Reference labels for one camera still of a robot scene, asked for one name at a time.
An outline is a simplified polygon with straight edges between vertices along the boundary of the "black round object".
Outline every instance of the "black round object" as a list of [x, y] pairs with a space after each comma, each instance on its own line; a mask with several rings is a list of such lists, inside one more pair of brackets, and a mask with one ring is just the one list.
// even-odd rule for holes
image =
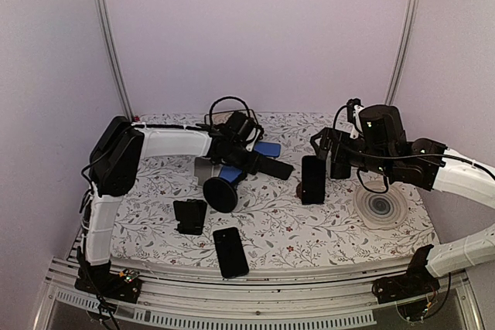
[[385, 199], [384, 197], [374, 197], [370, 199], [370, 210], [378, 214], [379, 216], [386, 216], [392, 210], [392, 205], [390, 200]]
[[220, 177], [213, 177], [204, 182], [203, 195], [208, 204], [220, 213], [230, 213], [237, 205], [237, 191]]

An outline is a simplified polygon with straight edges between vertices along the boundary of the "floral pattern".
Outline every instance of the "floral pattern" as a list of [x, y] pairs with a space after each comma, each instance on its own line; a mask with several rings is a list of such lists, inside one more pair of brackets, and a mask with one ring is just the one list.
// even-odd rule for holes
[[[195, 124], [203, 115], [148, 115], [147, 123]], [[408, 201], [406, 220], [393, 230], [370, 230], [353, 207], [359, 182], [326, 184], [324, 205], [304, 206], [296, 197], [301, 159], [313, 155], [309, 137], [333, 118], [328, 114], [258, 114], [264, 141], [282, 145], [281, 161], [294, 165], [288, 181], [258, 173], [238, 186], [239, 202], [229, 214], [207, 210], [201, 236], [176, 231], [174, 200], [203, 198], [194, 178], [194, 158], [146, 158], [134, 188], [118, 210], [112, 236], [116, 257], [161, 264], [217, 267], [213, 231], [236, 226], [251, 269], [319, 267], [407, 257], [436, 242], [432, 222], [417, 190], [399, 184]], [[363, 174], [365, 181], [374, 179]]]

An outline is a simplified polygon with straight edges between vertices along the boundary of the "floral tablecloth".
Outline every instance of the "floral tablecloth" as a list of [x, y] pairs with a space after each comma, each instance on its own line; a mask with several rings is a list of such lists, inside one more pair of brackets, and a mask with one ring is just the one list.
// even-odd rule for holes
[[[203, 115], [170, 114], [141, 117], [147, 123], [195, 124]], [[400, 184], [408, 201], [406, 220], [393, 230], [370, 230], [354, 211], [355, 175], [327, 180], [324, 205], [303, 206], [295, 195], [301, 180], [301, 158], [314, 155], [309, 137], [331, 126], [328, 114], [258, 114], [264, 141], [282, 145], [279, 160], [295, 167], [282, 181], [249, 175], [237, 188], [239, 203], [229, 214], [208, 207], [202, 236], [177, 233], [172, 202], [203, 198], [194, 178], [194, 158], [156, 157], [143, 160], [134, 188], [125, 197], [115, 222], [115, 257], [161, 264], [217, 267], [214, 230], [236, 226], [251, 269], [320, 267], [407, 257], [436, 241], [432, 222], [417, 190]], [[373, 176], [363, 174], [364, 180]]]

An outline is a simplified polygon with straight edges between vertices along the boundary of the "white wall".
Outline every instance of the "white wall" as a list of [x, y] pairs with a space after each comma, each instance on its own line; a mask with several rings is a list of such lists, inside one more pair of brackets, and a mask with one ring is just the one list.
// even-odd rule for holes
[[[495, 164], [495, 0], [420, 0], [396, 105], [408, 137], [434, 138]], [[495, 223], [495, 211], [432, 192], [442, 242]], [[468, 270], [486, 329], [495, 328], [495, 264]]]
[[0, 328], [25, 330], [77, 230], [79, 170], [121, 113], [94, 0], [0, 0]]
[[407, 0], [108, 0], [137, 114], [205, 112], [218, 97], [258, 111], [334, 112], [382, 102]]

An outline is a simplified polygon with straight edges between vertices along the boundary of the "black smartphone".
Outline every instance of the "black smartphone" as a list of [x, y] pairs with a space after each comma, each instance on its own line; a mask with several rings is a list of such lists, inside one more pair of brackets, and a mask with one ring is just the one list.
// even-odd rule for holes
[[325, 202], [325, 182], [326, 163], [316, 156], [304, 156], [302, 158], [302, 204], [323, 204]]
[[233, 278], [249, 273], [241, 235], [239, 235], [239, 230], [236, 227], [214, 231], [213, 241], [215, 242], [222, 277]]

